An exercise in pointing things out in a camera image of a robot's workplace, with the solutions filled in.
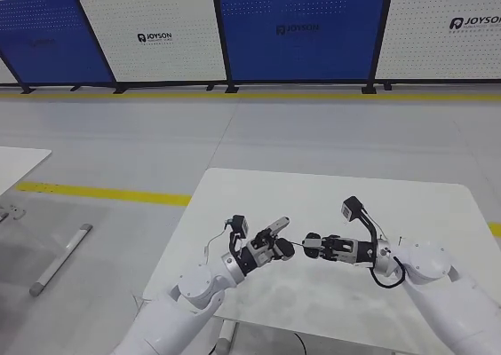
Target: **robot forearm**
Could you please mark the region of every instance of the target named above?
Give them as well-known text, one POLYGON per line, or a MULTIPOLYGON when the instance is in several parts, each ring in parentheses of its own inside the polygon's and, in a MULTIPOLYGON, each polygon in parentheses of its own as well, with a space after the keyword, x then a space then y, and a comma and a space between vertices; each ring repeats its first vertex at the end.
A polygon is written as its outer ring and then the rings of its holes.
POLYGON ((309 233, 302 243, 307 256, 349 264, 368 262, 379 286, 403 285, 430 328, 456 355, 501 354, 499 305, 455 265, 444 248, 429 242, 392 247, 378 239, 367 211, 355 197, 344 202, 342 213, 348 221, 360 219, 371 241, 309 233), (396 273, 399 281, 383 285, 375 273, 386 277, 396 273), (450 282, 435 282, 440 279, 450 282))
POLYGON ((287 217, 280 218, 235 250, 236 242, 246 238, 248 227, 243 216, 233 216, 227 221, 233 228, 229 252, 211 265, 199 264, 181 275, 176 285, 150 301, 113 354, 179 355, 223 304, 227 288, 235 288, 249 272, 271 260, 288 260, 294 255, 292 245, 278 238, 289 222, 287 217), (199 311, 180 305, 181 296, 199 311))

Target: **joyson logo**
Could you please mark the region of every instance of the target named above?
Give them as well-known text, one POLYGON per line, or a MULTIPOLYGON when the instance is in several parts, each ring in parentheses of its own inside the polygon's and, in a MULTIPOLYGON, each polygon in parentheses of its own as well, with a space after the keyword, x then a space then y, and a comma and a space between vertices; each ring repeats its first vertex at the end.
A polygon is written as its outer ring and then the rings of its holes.
POLYGON ((501 16, 480 16, 470 17, 465 20, 463 17, 452 19, 449 29, 458 30, 460 28, 497 28, 501 27, 501 16))
POLYGON ((172 41, 170 32, 138 34, 138 42, 152 44, 172 41))
POLYGON ((320 25, 317 23, 305 25, 276 25, 276 35, 284 36, 295 32, 316 32, 320 30, 320 25))

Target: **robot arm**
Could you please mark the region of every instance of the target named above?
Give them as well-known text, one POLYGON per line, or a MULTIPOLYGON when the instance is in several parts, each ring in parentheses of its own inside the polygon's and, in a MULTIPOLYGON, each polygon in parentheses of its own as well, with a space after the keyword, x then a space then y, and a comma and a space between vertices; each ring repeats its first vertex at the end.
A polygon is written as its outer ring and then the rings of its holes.
POLYGON ((291 243, 278 238, 278 233, 289 223, 287 217, 280 218, 236 250, 236 242, 246 239, 246 219, 233 216, 227 220, 226 225, 233 230, 229 252, 211 265, 199 264, 190 273, 179 276, 176 285, 164 290, 142 309, 112 354, 180 354, 223 304, 227 288, 235 288, 249 272, 271 260, 288 260, 294 255, 291 243), (199 311, 179 304, 182 296, 199 311))
POLYGON ((430 328, 456 355, 501 354, 500 306, 444 248, 430 242, 392 247, 378 239, 366 210, 354 196, 344 201, 342 213, 348 221, 360 219, 371 241, 309 233, 302 242, 307 256, 366 263, 379 286, 402 284, 430 328), (399 280, 384 285, 375 273, 386 277, 395 273, 399 280))

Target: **gray floor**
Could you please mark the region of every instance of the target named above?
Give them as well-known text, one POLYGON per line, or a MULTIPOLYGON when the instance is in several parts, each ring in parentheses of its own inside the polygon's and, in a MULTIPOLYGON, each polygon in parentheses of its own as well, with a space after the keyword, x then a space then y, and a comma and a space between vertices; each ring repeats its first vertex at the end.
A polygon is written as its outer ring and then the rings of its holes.
MULTIPOLYGON (((0 99, 0 145, 53 151, 30 180, 163 193, 192 193, 209 167, 459 183, 501 223, 501 103, 0 99)), ((12 198, 28 214, 0 225, 0 354, 110 352, 183 209, 12 198), (55 255, 48 241, 66 241, 82 223, 94 231, 31 298, 55 255)), ((294 335, 270 329, 241 327, 236 339, 241 355, 301 351, 294 335)), ((305 342, 308 354, 372 353, 305 342)))

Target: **dark object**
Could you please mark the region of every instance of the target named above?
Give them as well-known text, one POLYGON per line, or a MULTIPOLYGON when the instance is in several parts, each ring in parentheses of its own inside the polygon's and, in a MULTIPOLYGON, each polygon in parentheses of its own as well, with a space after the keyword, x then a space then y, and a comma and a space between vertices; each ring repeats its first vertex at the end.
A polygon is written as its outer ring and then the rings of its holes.
POLYGON ((249 272, 258 267, 257 262, 254 260, 254 257, 252 257, 252 254, 247 247, 243 247, 241 249, 241 255, 238 259, 235 258, 235 261, 241 268, 244 276, 248 275, 249 272))
POLYGON ((213 345, 213 349, 211 349, 211 351, 209 351, 209 355, 211 355, 215 351, 216 347, 217 347, 217 345, 213 345))
POLYGON ((229 84, 229 86, 227 86, 227 89, 225 90, 225 93, 226 94, 236 94, 238 91, 239 91, 239 88, 237 88, 233 84, 229 84))
POLYGON ((120 83, 118 83, 115 85, 115 92, 113 92, 113 94, 116 94, 116 95, 124 94, 124 92, 127 90, 128 90, 128 88, 125 88, 120 83))
POLYGON ((282 254, 286 257, 293 257, 294 253, 296 252, 294 250, 294 247, 292 246, 292 243, 289 241, 285 240, 284 238, 278 238, 274 244, 276 244, 276 247, 282 252, 282 254))
POLYGON ((23 89, 23 91, 21 92, 21 95, 28 95, 36 90, 36 89, 31 89, 27 85, 21 85, 21 89, 23 89))
POLYGON ((233 233, 239 234, 239 238, 246 239, 247 232, 249 231, 249 226, 244 216, 234 215, 232 221, 230 222, 231 228, 233 228, 233 233))
MULTIPOLYGON (((321 238, 322 237, 320 236, 320 234, 317 233, 308 233, 306 236, 306 239, 321 239, 321 238)), ((320 256, 320 250, 313 248, 304 248, 304 254, 306 254, 307 257, 317 259, 318 256, 320 256)))
POLYGON ((384 283, 381 283, 381 281, 377 280, 377 276, 375 275, 375 272, 373 271, 373 268, 372 267, 370 268, 371 276, 373 277, 373 280, 381 288, 396 288, 397 286, 401 285, 404 282, 404 279, 406 278, 407 271, 404 268, 404 265, 399 261, 399 259, 396 256, 393 256, 393 260, 396 261, 396 263, 401 267, 401 270, 402 270, 402 276, 401 276, 401 278, 398 281, 396 281, 393 285, 385 285, 384 283))
POLYGON ((373 84, 367 84, 367 86, 363 86, 361 88, 361 93, 362 94, 376 94, 377 89, 375 89, 375 86, 373 86, 373 84))
POLYGON ((294 333, 294 335, 298 338, 298 340, 302 343, 302 348, 304 348, 304 355, 307 355, 307 350, 306 350, 306 346, 304 345, 304 341, 302 340, 302 338, 300 338, 300 335, 298 335, 298 333, 294 333))

